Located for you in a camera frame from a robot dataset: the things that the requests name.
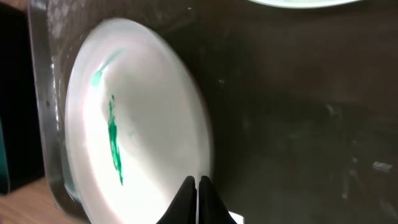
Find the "white plate stained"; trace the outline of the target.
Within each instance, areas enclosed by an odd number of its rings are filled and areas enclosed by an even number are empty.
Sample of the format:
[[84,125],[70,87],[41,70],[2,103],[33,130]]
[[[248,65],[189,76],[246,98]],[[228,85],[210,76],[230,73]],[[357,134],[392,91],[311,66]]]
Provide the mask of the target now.
[[249,0],[265,6],[289,9],[314,9],[350,4],[360,0]]

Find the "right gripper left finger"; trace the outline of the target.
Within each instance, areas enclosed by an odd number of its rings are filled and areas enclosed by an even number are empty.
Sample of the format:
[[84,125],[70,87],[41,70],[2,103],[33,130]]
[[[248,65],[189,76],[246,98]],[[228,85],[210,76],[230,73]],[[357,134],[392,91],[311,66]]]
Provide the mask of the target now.
[[196,224],[196,212],[195,179],[187,176],[157,224]]

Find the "white plate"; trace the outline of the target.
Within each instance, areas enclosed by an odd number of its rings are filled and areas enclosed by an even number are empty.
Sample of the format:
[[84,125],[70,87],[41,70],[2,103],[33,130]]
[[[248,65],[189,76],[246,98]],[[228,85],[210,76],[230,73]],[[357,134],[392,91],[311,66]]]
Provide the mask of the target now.
[[65,140],[92,223],[156,223],[188,176],[213,168],[211,127],[192,75],[154,31],[95,27],[70,75]]

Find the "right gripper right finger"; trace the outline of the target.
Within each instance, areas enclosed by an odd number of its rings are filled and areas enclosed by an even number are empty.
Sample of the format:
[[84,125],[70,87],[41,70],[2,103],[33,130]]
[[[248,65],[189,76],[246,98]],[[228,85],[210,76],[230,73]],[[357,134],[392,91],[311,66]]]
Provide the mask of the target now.
[[203,175],[198,193],[199,224],[237,224],[229,214],[209,177]]

